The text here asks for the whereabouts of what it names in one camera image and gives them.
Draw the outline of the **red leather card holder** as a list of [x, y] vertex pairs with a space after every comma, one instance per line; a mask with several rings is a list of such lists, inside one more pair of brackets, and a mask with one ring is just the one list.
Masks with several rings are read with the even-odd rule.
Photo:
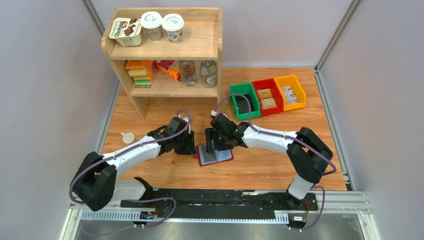
[[212, 152], [207, 152], [206, 144], [198, 145], [195, 149], [196, 155], [194, 158], [198, 160], [200, 167], [231, 161], [234, 159], [234, 155], [230, 149], [222, 151], [213, 149]]

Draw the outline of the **dark credit card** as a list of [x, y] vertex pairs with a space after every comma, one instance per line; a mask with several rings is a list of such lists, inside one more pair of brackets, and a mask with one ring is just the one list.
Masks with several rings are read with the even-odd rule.
[[251, 112], [253, 112], [255, 110], [255, 106], [252, 103], [252, 100], [250, 98], [250, 95], [249, 94], [244, 94], [244, 96], [246, 97], [247, 101], [243, 97], [241, 97], [239, 95], [237, 95], [237, 96], [234, 97], [235, 98], [235, 101], [236, 101], [236, 105], [238, 107], [237, 112], [239, 114], [248, 113], [249, 112], [249, 107], [248, 106], [250, 106], [250, 111]]

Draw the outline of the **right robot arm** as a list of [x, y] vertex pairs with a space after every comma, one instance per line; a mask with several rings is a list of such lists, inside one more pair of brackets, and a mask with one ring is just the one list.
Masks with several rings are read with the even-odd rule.
[[296, 175], [285, 195], [286, 205], [299, 209], [306, 201], [308, 191], [322, 177], [333, 174], [337, 168], [332, 163], [333, 151], [310, 129], [278, 131], [259, 127], [250, 121], [236, 124], [225, 114], [211, 117], [205, 129], [206, 151], [226, 151], [235, 147], [260, 148], [287, 156]]

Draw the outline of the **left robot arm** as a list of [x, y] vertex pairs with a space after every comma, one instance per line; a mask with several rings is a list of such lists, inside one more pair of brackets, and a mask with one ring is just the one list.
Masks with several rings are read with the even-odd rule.
[[140, 181], [131, 185], [130, 194], [119, 196], [118, 178], [136, 165], [174, 151], [177, 155], [196, 153], [191, 117], [173, 117], [169, 124], [147, 133], [141, 140], [104, 155], [88, 153], [69, 186], [74, 203], [85, 204], [92, 211], [103, 209], [109, 202], [134, 200], [140, 207], [153, 201], [151, 191]]

